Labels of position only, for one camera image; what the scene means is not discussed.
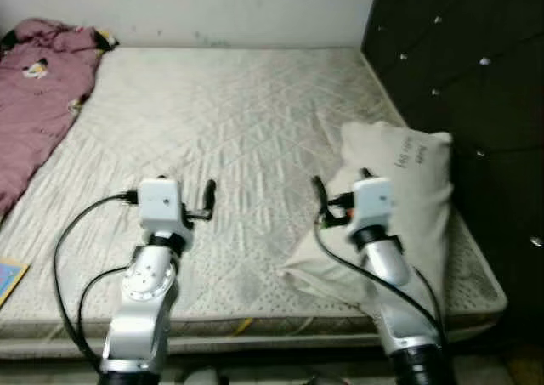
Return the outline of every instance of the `blanket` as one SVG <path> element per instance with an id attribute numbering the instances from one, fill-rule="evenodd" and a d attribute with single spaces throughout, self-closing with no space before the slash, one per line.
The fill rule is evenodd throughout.
<path id="1" fill-rule="evenodd" d="M 91 94 L 101 54 L 115 47 L 92 27 L 30 19 L 0 44 L 0 221 L 64 138 Z"/>

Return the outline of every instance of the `wall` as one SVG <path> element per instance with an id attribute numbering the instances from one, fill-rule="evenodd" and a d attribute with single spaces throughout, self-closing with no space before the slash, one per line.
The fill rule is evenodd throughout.
<path id="1" fill-rule="evenodd" d="M 128 46 L 357 46 L 372 0 L 0 0 L 0 32 L 31 16 L 97 25 Z"/>

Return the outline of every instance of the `white pillow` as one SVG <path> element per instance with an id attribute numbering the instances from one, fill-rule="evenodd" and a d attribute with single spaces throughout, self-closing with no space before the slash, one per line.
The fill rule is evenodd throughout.
<path id="1" fill-rule="evenodd" d="M 395 202 L 389 234 L 400 237 L 408 262 L 425 275 L 443 307 L 446 225 L 453 190 L 449 175 L 451 136 L 421 133 L 385 122 L 346 123 L 342 136 L 345 163 L 327 185 L 329 197 L 352 190 L 362 167 L 389 177 Z M 336 254 L 359 262 L 354 247 L 345 239 L 343 227 L 321 233 Z M 324 254 L 312 231 L 280 267 L 279 274 L 298 290 L 372 312 L 365 278 Z"/>

